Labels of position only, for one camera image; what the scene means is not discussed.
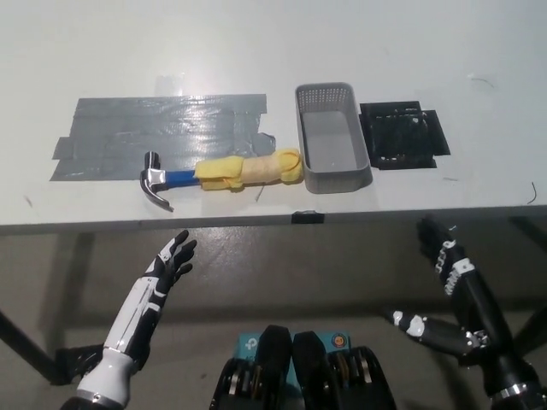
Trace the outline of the black and white right hand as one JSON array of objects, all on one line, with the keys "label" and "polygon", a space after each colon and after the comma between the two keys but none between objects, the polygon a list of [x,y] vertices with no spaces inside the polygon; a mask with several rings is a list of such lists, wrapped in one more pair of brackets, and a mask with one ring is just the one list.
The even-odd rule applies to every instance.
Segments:
[{"label": "black and white right hand", "polygon": [[481,366],[522,378],[527,364],[516,352],[509,326],[479,269],[451,232],[432,218],[417,223],[422,254],[450,301],[456,323],[387,308],[383,315],[409,339],[449,354],[464,366]]}]

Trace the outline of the white and black left hand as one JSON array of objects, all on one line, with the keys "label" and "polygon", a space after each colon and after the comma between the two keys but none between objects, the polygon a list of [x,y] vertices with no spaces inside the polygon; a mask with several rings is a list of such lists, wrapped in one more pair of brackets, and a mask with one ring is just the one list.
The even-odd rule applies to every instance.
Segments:
[{"label": "white and black left hand", "polygon": [[192,269],[197,246],[187,230],[173,237],[139,277],[119,310],[104,343],[142,368],[150,354],[150,340],[162,316],[168,293]]}]

